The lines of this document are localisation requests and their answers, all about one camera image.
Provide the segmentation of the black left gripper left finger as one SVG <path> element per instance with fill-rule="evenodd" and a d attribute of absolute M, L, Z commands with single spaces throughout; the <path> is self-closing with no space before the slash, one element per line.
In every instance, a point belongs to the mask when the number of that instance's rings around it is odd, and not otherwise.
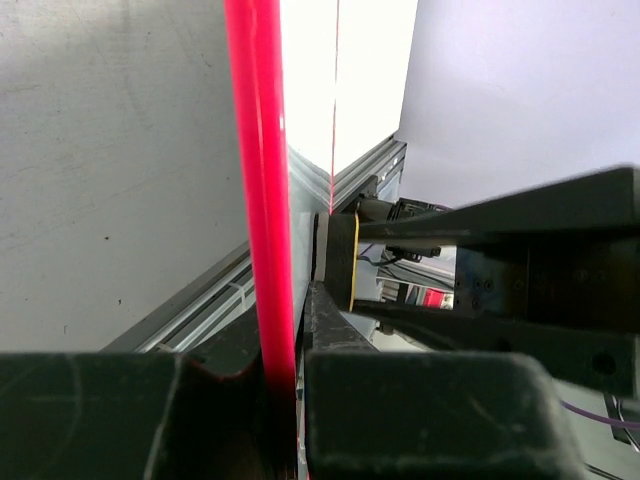
<path fill-rule="evenodd" d="M 269 479 L 249 311 L 186 353 L 1 358 L 5 479 Z"/>

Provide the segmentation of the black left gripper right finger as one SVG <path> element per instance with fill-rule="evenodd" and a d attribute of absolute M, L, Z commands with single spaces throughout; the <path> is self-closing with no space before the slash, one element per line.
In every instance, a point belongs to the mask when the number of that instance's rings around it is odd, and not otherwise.
<path fill-rule="evenodd" d="M 325 286 L 304 307 L 313 479 L 581 479 L 550 376 L 520 354 L 376 350 Z"/>

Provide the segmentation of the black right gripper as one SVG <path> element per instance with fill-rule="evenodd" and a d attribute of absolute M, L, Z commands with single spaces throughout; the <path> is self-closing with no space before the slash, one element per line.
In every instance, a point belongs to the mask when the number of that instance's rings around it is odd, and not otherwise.
<path fill-rule="evenodd" d="M 637 399 L 639 338 L 577 329 L 639 333 L 638 233 L 635 166 L 366 223 L 365 241 L 486 246 L 457 249 L 455 312 L 370 300 L 353 312 L 433 349 L 520 353 L 556 379 Z"/>

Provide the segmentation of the round yellow black eraser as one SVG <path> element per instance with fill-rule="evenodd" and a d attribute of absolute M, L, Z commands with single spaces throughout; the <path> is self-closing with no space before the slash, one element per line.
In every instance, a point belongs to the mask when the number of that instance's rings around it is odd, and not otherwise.
<path fill-rule="evenodd" d="M 355 300 L 359 230 L 356 213 L 322 212 L 314 218 L 311 280 L 323 283 L 345 312 L 352 310 Z"/>

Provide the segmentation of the pink framed whiteboard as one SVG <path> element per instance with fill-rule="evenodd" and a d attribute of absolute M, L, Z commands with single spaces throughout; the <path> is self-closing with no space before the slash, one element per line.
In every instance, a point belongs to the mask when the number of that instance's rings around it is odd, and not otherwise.
<path fill-rule="evenodd" d="M 304 479 L 299 368 L 317 213 L 333 205 L 338 5 L 224 5 L 266 383 L 265 446 L 279 479 Z"/>

